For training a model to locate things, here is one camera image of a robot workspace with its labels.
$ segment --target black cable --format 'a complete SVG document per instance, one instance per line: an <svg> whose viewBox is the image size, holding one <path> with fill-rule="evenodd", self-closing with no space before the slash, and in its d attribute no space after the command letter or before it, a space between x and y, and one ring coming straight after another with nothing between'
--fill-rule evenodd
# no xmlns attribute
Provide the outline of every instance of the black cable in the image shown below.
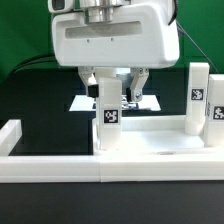
<svg viewBox="0 0 224 224"><path fill-rule="evenodd" d="M56 60L47 60L47 61L36 61L36 62L29 62L26 64L17 65L8 75L8 78L11 78L19 69L30 66L30 65L36 65L36 64L44 64L44 63L53 63L57 62Z"/></svg>
<svg viewBox="0 0 224 224"><path fill-rule="evenodd" d="M26 59L25 61L22 61L21 63L19 63L18 65L16 65L9 73L8 77L10 78L21 66L32 63L36 60L41 60L44 58L50 58L50 57L55 57L55 54L42 54L42 55L38 55L29 59Z"/></svg>
<svg viewBox="0 0 224 224"><path fill-rule="evenodd" d="M188 39L193 43L193 45L201 52L202 55L205 56L205 58L208 60L210 65L215 69L216 73L219 74L218 69L212 62L212 60L204 53L204 51L197 45L197 43L192 39L192 37L185 31L185 29L180 25L180 23L177 21L178 30L181 30L181 34L184 34L188 37Z"/></svg>
<svg viewBox="0 0 224 224"><path fill-rule="evenodd" d="M27 64L29 62L40 60L40 59L43 59L43 58L49 58L49 57L55 57L55 54L53 54L53 53L41 54L41 55L38 55L38 56L35 56L35 57L32 57L32 58L26 59L25 61L22 61L21 63L19 63L17 66L20 66L20 65L23 65L23 64Z"/></svg>

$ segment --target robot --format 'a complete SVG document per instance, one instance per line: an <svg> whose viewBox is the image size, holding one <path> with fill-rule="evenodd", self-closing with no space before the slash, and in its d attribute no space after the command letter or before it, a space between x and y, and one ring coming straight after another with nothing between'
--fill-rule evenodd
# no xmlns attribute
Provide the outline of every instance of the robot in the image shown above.
<svg viewBox="0 0 224 224"><path fill-rule="evenodd" d="M128 102L142 100L149 68L179 58L176 0L48 0L52 37L61 66L78 67L86 94L96 98L98 148L116 149L122 131L122 83L130 68Z"/></svg>

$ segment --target black surface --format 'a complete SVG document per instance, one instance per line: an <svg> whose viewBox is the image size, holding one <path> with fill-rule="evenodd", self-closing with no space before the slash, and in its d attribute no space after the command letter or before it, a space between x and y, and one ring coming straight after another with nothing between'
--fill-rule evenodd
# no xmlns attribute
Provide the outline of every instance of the black surface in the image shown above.
<svg viewBox="0 0 224 224"><path fill-rule="evenodd" d="M94 114L69 112L84 87L75 71L25 70L0 85L0 119L21 119L23 137L11 155L92 154Z"/></svg>
<svg viewBox="0 0 224 224"><path fill-rule="evenodd" d="M70 128L74 128L76 134L85 133L83 139L75 139L75 148L79 141L86 140L89 120L94 115L67 115L75 94L84 94L76 75L74 72L24 71L0 85L0 120L23 119L24 142L33 147L27 147L33 155L44 144L52 150L56 147L58 152L66 149L64 144L66 147L74 144L69 137ZM157 95L162 112L125 111L123 114L184 114L186 79L183 71L153 71L144 92ZM38 130L47 137L39 136ZM63 144L57 147L54 141ZM44 153L49 152L49 148L45 148ZM0 184L0 224L223 224L223 207L223 181Z"/></svg>
<svg viewBox="0 0 224 224"><path fill-rule="evenodd" d="M123 91L130 75L121 76ZM123 116L183 115L187 76L184 69L151 70L143 93L156 95L162 110L123 111ZM84 95L77 71L19 71L0 85L0 120L21 119L23 137L10 155L92 155L95 112L69 112Z"/></svg>
<svg viewBox="0 0 224 224"><path fill-rule="evenodd" d="M1 184L1 224L223 224L224 182Z"/></svg>

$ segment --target green backdrop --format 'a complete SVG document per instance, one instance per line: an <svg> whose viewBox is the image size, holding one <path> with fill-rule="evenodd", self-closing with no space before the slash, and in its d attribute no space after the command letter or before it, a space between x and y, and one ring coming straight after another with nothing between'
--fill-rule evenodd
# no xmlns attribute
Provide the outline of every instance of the green backdrop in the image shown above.
<svg viewBox="0 0 224 224"><path fill-rule="evenodd" d="M0 0L0 82L19 62L52 52L47 0ZM178 20L224 73L224 1L179 0ZM180 40L178 67L205 61L188 39Z"/></svg>

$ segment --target white platform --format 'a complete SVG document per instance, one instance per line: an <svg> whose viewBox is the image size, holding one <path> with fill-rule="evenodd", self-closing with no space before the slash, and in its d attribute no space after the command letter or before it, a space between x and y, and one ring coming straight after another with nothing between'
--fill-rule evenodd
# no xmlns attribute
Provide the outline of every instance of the white platform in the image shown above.
<svg viewBox="0 0 224 224"><path fill-rule="evenodd" d="M9 121L0 131L0 182L224 180L224 146L204 148L184 134L184 119L123 118L120 150L35 157L8 156L22 134L20 121Z"/></svg>

